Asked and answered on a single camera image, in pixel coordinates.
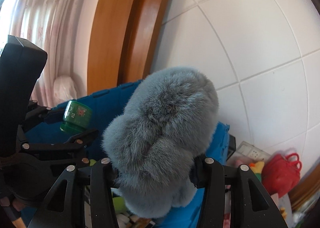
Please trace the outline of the person's hand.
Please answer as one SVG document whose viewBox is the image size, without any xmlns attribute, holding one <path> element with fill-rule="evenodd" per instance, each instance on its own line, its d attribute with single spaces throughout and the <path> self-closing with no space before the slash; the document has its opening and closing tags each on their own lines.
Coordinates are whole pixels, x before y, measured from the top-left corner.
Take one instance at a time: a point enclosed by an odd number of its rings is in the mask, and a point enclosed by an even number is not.
<svg viewBox="0 0 320 228">
<path fill-rule="evenodd" d="M 7 215 L 14 227 L 26 228 L 21 211 L 27 205 L 12 192 L 1 192 L 1 209 Z"/>
</svg>

